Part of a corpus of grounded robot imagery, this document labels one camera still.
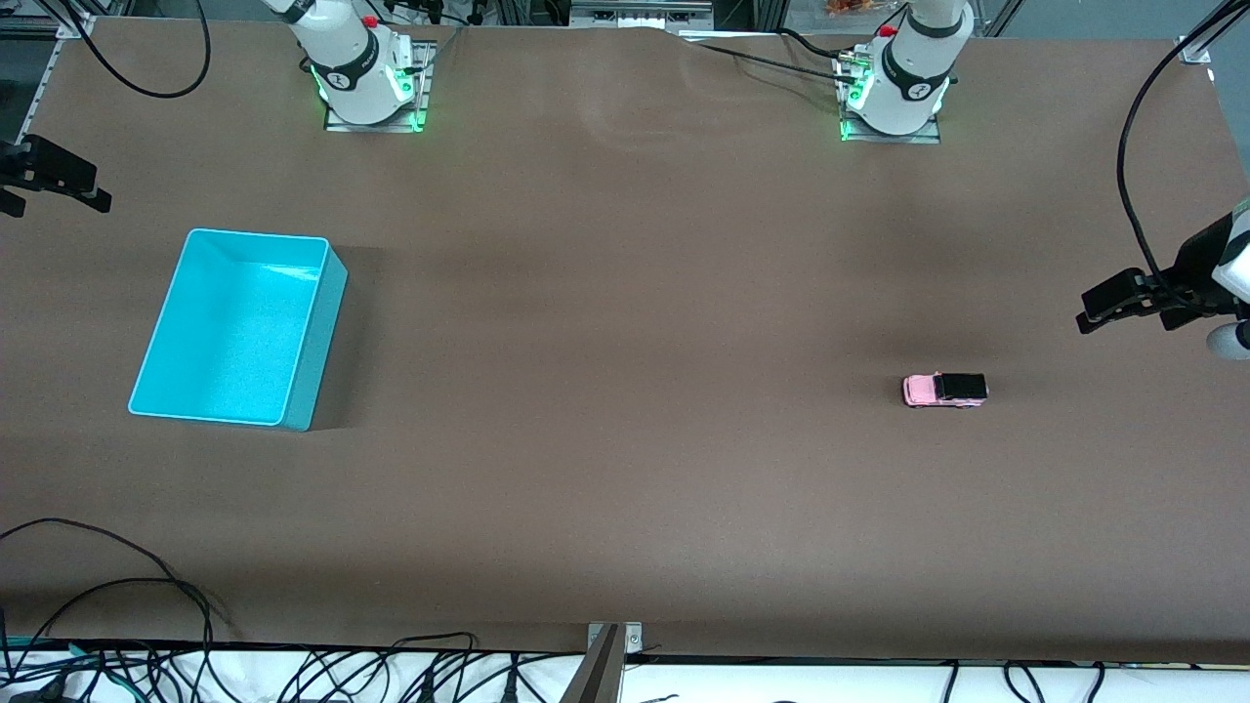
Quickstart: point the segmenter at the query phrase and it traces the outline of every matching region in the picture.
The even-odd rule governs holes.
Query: pink toy car
[[[985,374],[932,374],[902,379],[902,402],[912,408],[979,408],[989,397]]]

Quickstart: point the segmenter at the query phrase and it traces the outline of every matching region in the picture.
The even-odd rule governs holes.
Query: toy car
[[[902,402],[911,408],[979,408],[989,397],[985,374],[932,374],[902,379]]]

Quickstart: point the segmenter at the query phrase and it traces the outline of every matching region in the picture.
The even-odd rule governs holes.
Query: blue plastic bin
[[[309,429],[346,284],[325,239],[191,230],[130,412]]]

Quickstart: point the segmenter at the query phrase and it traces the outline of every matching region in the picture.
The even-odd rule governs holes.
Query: turquoise container
[[[191,230],[130,412],[308,430],[346,285],[319,236]]]

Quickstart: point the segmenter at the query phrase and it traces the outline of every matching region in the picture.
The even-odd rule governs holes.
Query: table surface
[[[200,61],[194,23],[95,36],[154,89]],[[921,148],[841,143],[820,80],[651,30],[464,31],[420,135],[324,133],[281,25],[214,24],[174,101],[69,46],[32,131],[114,209],[2,224],[0,514],[138,540],[236,639],[559,649],[619,618],[670,653],[1244,660],[1248,368],[1210,323],[1072,319],[1140,265],[1115,144],[1166,48],[972,41]],[[1164,76],[1129,170],[1160,259],[1245,194],[1205,69]],[[126,413],[198,226],[346,264],[314,432]],[[989,403],[905,408],[935,370]],[[58,528],[2,549],[18,629],[149,573]],[[131,592],[54,634],[194,617]]]

